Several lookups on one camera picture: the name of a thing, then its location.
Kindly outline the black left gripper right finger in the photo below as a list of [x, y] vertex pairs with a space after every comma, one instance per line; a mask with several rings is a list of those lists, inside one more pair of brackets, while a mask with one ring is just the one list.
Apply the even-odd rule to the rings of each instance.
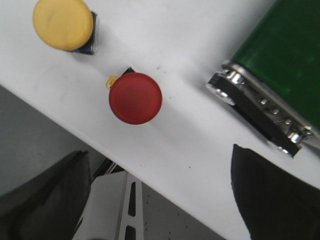
[[233, 145], [231, 186], [252, 240], [318, 240], [320, 191], [249, 148]]

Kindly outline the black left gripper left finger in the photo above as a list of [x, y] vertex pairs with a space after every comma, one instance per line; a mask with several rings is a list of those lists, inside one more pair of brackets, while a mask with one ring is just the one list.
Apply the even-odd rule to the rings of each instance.
[[2, 240], [71, 240], [91, 191], [87, 151], [73, 151], [0, 197]]

